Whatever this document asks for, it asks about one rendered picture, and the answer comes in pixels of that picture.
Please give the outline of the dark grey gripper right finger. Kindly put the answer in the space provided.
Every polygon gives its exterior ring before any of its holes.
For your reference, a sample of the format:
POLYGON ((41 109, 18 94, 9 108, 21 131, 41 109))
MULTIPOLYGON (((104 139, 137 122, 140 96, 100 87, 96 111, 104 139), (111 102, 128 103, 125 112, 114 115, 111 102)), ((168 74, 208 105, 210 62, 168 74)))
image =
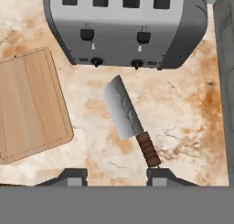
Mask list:
POLYGON ((168 168, 148 168, 146 170, 148 187, 195 187, 196 184, 179 178, 168 168))

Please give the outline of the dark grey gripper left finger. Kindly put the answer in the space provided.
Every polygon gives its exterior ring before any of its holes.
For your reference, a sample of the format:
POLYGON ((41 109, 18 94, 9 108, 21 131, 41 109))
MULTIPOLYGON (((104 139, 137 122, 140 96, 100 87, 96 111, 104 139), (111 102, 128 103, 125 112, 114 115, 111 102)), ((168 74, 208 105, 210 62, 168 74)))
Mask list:
POLYGON ((86 187, 87 168, 65 168, 57 177, 38 184, 39 187, 86 187))

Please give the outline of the silver four-slot toaster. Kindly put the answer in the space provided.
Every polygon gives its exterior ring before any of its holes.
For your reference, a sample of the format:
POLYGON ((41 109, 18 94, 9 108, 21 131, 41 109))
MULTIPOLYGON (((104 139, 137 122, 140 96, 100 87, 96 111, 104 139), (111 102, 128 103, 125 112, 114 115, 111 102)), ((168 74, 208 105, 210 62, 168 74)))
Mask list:
POLYGON ((43 0, 72 65, 177 69, 207 30, 207 0, 43 0))

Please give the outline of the wooden cutting board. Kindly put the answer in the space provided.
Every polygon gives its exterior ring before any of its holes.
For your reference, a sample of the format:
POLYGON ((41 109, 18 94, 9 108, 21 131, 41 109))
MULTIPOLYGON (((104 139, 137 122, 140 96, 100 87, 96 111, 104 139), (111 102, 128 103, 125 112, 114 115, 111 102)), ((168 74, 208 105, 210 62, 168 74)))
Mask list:
POLYGON ((0 61, 0 165, 66 144, 74 132, 51 51, 0 61))

